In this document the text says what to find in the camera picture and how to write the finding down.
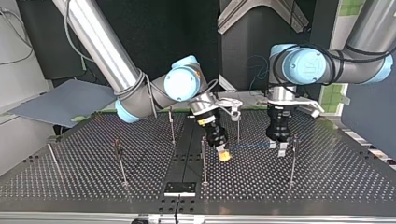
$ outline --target gray wall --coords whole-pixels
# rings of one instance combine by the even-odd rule
[[[396,158],[396,66],[380,83],[349,85],[341,121],[393,159]]]
[[[0,7],[20,13],[15,0],[1,0]],[[18,21],[10,20],[22,34]],[[3,19],[0,30],[0,63],[18,60],[29,53],[30,49]],[[49,89],[34,54],[19,63],[0,65],[0,175],[42,148],[53,134],[51,125],[3,113]]]
[[[221,0],[220,8],[224,9],[230,0]],[[312,21],[315,0],[296,1],[305,16]],[[281,43],[309,42],[309,33],[296,34],[289,24],[269,7],[255,7],[231,27],[222,37],[222,71],[238,90],[248,90],[260,67],[247,68],[248,65],[262,64],[260,55],[268,60],[270,49]],[[255,81],[253,90],[264,90],[267,81]]]

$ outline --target robotic arm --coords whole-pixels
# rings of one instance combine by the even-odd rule
[[[396,38],[396,1],[367,0],[343,50],[315,45],[275,45],[271,49],[266,135],[275,142],[288,143],[288,121],[297,105],[317,102],[299,97],[296,85],[311,83],[369,84],[384,80],[393,65],[389,50]]]
[[[150,82],[134,65],[94,0],[53,2],[69,19],[70,26],[114,89],[121,119],[133,123],[157,110],[190,100],[192,113],[206,130],[208,144],[218,150],[221,161],[231,158],[226,149],[227,132],[219,123],[219,107],[230,106],[233,119],[239,120],[241,102],[218,100],[210,92],[195,57],[173,63],[169,73]]]

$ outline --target gray panel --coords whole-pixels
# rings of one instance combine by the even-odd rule
[[[388,156],[396,159],[396,69],[382,82],[349,85],[341,121]]]
[[[115,100],[109,87],[72,79],[8,112],[71,128],[77,124],[73,118],[88,117]]]

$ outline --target green panel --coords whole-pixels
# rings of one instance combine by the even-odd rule
[[[336,113],[337,107],[341,103],[342,85],[332,84],[331,86],[324,87],[322,90],[322,97],[320,100],[320,105],[326,111],[326,113]]]
[[[351,15],[359,15],[359,11],[361,9],[361,5],[363,1],[361,0],[344,0],[342,2],[339,16],[351,16]]]

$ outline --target cable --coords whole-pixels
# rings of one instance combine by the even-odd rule
[[[250,82],[249,89],[248,89],[250,95],[252,95],[252,94],[251,94],[251,88],[253,87],[253,84],[254,84],[254,82],[256,81],[256,78],[257,78],[258,80],[264,80],[264,79],[267,77],[268,73],[269,73],[268,62],[267,62],[267,60],[266,60],[264,57],[262,57],[261,55],[252,55],[252,56],[248,57],[248,58],[247,58],[247,63],[248,63],[248,60],[250,60],[250,59],[252,59],[252,58],[255,58],[255,57],[262,59],[262,60],[264,61],[264,64],[262,64],[262,65],[246,66],[246,68],[254,68],[254,67],[258,67],[258,66],[261,68],[261,69],[259,70],[259,73],[258,73],[256,76],[254,76],[253,80]]]
[[[0,63],[0,65],[12,64],[12,63],[19,63],[19,62],[21,62],[21,61],[24,61],[24,60],[28,59],[32,54],[33,54],[33,49],[30,49],[29,54],[26,55],[25,57],[23,57],[23,58],[21,58],[21,59],[18,59],[18,60],[16,60],[16,61],[13,61],[13,62]]]
[[[73,44],[72,39],[70,38],[69,28],[68,28],[68,26],[67,26],[67,20],[68,20],[68,18],[69,18],[70,1],[71,1],[71,0],[66,0],[66,7],[65,7],[65,10],[64,10],[64,31],[65,31],[65,33],[66,33],[67,41],[69,42],[69,44],[70,44],[70,46],[72,47],[72,49],[73,49],[77,54],[79,54],[79,56],[81,56],[82,58],[84,58],[84,59],[86,59],[86,60],[88,60],[88,61],[94,63],[94,60],[93,60],[93,59],[91,59],[91,58],[85,56],[83,53],[81,53],[81,52],[76,48],[76,46]]]
[[[21,20],[21,18],[20,18],[16,13],[14,13],[13,11],[11,11],[11,10],[9,10],[9,9],[6,9],[6,8],[1,7],[1,8],[0,8],[0,12],[1,12],[1,16],[2,16],[3,19],[5,20],[6,24],[14,31],[14,33],[16,34],[16,36],[17,36],[27,47],[30,48],[29,53],[28,53],[25,57],[23,57],[23,58],[21,58],[21,59],[18,59],[18,60],[15,60],[15,61],[12,61],[12,62],[0,63],[0,65],[7,65],[7,64],[12,64],[12,63],[19,63],[19,62],[22,62],[22,61],[28,59],[28,58],[33,54],[33,48],[32,48],[32,45],[30,45],[30,43],[28,42],[26,30],[25,30],[24,25],[23,25],[23,21]],[[18,21],[20,22],[20,24],[21,24],[21,27],[22,27],[22,30],[23,30],[23,32],[24,32],[24,36],[26,36],[26,39],[23,39],[23,38],[21,37],[21,35],[17,32],[17,29],[14,27],[14,25],[11,23],[11,21],[6,17],[6,13],[9,13],[10,15],[14,16],[15,18],[17,18],[17,20],[18,20]]]
[[[207,83],[207,86],[208,86],[208,87],[207,87],[206,90],[204,90],[203,93],[207,93],[207,92],[211,91],[213,88],[216,87],[216,85],[218,85],[218,83],[219,83],[219,80],[218,80],[218,79],[213,79],[213,80],[211,80],[209,83]]]
[[[291,36],[291,34],[292,34],[292,32],[293,32],[293,14],[294,14],[294,10],[295,10],[295,8],[296,8],[296,0],[293,0],[293,3],[291,4],[291,11],[290,11],[290,24],[289,24],[289,26],[290,26],[290,36]]]
[[[343,62],[347,62],[347,63],[373,63],[373,62],[385,59],[386,57],[388,57],[389,55],[391,55],[395,51],[396,51],[396,47],[391,49],[388,53],[385,53],[384,55],[381,55],[379,57],[372,58],[372,59],[346,59],[346,58],[341,58],[341,57],[338,57],[338,56],[335,56],[335,55],[332,55],[332,54],[331,54],[331,56],[334,59],[337,59],[337,60],[343,61]]]
[[[229,114],[230,116],[233,116],[233,114],[230,111],[228,111],[228,109],[226,109],[222,105],[216,105],[216,103],[212,103],[212,102],[209,102],[209,101],[203,101],[203,100],[194,100],[194,101],[190,101],[187,105],[190,106],[192,103],[206,103],[206,104],[214,105],[214,106],[217,106],[220,109],[224,110],[225,112],[227,112],[227,114]]]
[[[29,47],[30,49],[32,48],[32,45],[29,43],[29,39],[27,37],[27,32],[26,29],[24,27],[24,23],[21,19],[21,17],[19,17],[15,12],[7,9],[7,8],[0,8],[2,14],[1,16],[3,17],[3,20],[6,22],[6,24],[8,25],[9,28],[11,28],[15,35],[18,37],[18,39],[20,39],[27,47]],[[15,26],[12,24],[12,22],[7,18],[6,14],[10,14],[11,16],[13,16],[14,18],[16,18],[18,20],[18,22],[21,24],[21,28],[24,34],[24,38],[20,35],[20,33],[18,33],[17,29],[15,28]]]
[[[326,56],[327,58],[329,58],[330,63],[331,63],[331,80],[329,81],[329,83],[322,83],[321,85],[323,86],[330,86],[332,85],[334,82],[336,82],[338,80],[338,78],[341,76],[342,71],[338,72],[338,75],[336,75],[336,67],[335,67],[335,61],[334,58],[332,56],[332,54],[330,54],[329,51],[327,51],[326,49],[324,49],[321,46],[317,46],[317,45],[313,45],[313,44],[302,44],[302,45],[293,45],[290,46],[288,48],[285,48],[284,50],[282,50],[279,54],[276,55],[275,59],[274,59],[274,66],[273,66],[273,73],[274,73],[274,77],[277,81],[277,84],[271,83],[273,86],[278,85],[278,86],[282,86],[286,91],[291,92],[292,94],[294,94],[296,97],[299,97],[300,95],[295,92],[290,90],[289,88],[287,88],[288,85],[293,85],[295,86],[295,84],[292,83],[287,83],[287,82],[282,82],[280,79],[280,75],[279,73],[276,71],[276,64],[279,61],[279,58],[289,49],[295,49],[295,48],[309,48],[309,49],[316,49],[317,51],[319,51],[320,53],[322,53],[324,56]]]

